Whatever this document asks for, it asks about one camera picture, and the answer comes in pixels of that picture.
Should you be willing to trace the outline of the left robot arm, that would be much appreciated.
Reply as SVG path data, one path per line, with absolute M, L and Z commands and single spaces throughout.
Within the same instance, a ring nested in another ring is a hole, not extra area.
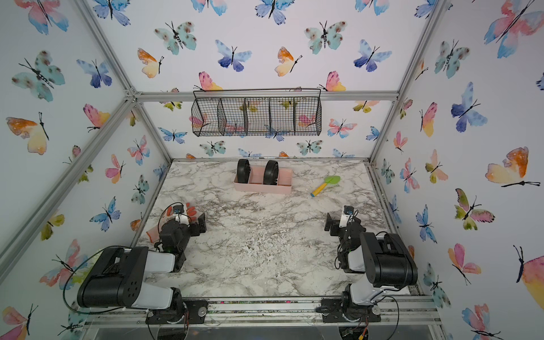
M 178 288 L 164 288 L 146 282 L 150 274 L 178 273 L 186 261 L 192 237 L 206 232 L 206 216 L 196 221 L 174 218 L 159 233 L 158 249 L 110 246 L 97 252 L 80 286 L 76 301 L 67 308 L 80 315 L 101 315 L 118 310 L 144 310 L 148 325 L 203 324 L 208 314 L 207 300 L 185 298 Z

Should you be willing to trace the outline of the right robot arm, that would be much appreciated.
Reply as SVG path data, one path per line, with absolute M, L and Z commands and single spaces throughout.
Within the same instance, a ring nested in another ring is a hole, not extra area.
M 417 283 L 417 265 L 408 248 L 395 233 L 368 232 L 351 206 L 339 219 L 327 214 L 324 230 L 339 240 L 335 269 L 366 280 L 348 284 L 340 297 L 321 299 L 316 312 L 330 324 L 380 322 L 378 300 Z

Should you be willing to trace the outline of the black belt coil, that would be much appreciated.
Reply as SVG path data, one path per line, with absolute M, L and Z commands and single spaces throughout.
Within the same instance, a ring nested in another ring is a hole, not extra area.
M 279 179 L 279 163 L 275 160 L 269 160 L 263 174 L 264 185 L 276 186 Z

